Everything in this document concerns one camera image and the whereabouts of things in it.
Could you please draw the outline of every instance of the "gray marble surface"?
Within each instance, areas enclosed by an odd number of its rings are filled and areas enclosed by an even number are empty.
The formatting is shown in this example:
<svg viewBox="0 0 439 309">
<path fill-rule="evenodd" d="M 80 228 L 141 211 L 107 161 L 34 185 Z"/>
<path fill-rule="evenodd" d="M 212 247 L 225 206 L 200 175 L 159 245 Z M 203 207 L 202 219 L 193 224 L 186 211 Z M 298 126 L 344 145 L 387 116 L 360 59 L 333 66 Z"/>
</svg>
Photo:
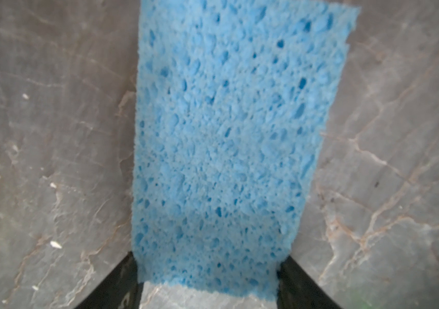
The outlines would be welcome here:
<svg viewBox="0 0 439 309">
<path fill-rule="evenodd" d="M 292 256 L 344 308 L 439 308 L 439 0 L 362 6 Z M 0 0 L 0 308 L 130 249 L 137 0 Z M 275 308 L 146 284 L 142 307 Z"/>
</svg>

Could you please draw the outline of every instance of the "sponge pore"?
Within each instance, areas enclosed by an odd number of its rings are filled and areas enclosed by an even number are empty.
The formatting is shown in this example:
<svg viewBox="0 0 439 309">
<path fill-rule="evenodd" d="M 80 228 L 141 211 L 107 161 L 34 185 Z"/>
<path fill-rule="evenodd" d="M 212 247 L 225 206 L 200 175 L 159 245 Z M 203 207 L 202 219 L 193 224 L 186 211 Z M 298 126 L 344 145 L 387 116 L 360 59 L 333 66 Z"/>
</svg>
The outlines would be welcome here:
<svg viewBox="0 0 439 309">
<path fill-rule="evenodd" d="M 291 0 L 142 1 L 139 281 L 276 298 L 358 12 Z"/>
</svg>

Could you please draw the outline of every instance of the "blue sponge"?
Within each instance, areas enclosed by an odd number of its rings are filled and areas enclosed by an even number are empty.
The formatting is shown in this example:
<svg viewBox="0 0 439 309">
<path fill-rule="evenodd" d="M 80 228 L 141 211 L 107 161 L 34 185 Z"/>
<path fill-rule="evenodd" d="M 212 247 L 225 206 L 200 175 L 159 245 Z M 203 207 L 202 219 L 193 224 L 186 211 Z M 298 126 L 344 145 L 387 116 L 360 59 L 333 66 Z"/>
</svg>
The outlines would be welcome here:
<svg viewBox="0 0 439 309">
<path fill-rule="evenodd" d="M 359 10 L 142 0 L 139 281 L 274 300 Z"/>
</svg>

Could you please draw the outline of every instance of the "sponge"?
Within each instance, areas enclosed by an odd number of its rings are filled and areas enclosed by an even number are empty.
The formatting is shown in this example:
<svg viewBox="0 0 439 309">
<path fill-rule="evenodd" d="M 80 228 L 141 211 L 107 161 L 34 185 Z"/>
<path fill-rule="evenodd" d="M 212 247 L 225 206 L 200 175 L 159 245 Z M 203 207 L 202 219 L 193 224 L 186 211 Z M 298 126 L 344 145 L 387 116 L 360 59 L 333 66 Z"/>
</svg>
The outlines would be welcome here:
<svg viewBox="0 0 439 309">
<path fill-rule="evenodd" d="M 276 298 L 358 12 L 312 1 L 142 0 L 139 281 Z"/>
</svg>

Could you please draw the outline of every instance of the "white crumb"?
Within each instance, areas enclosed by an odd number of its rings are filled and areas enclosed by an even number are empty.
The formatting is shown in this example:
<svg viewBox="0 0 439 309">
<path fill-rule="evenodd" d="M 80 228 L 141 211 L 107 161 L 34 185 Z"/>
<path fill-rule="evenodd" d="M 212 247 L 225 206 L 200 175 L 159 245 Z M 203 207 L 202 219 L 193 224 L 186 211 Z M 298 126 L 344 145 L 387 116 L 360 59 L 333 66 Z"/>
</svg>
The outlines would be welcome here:
<svg viewBox="0 0 439 309">
<path fill-rule="evenodd" d="M 51 245 L 53 248 L 56 248 L 56 249 L 61 249 L 61 248 L 62 248 L 62 245 L 59 244 L 59 243 L 57 243 L 57 242 L 54 241 L 54 240 L 50 241 L 50 245 Z"/>
</svg>

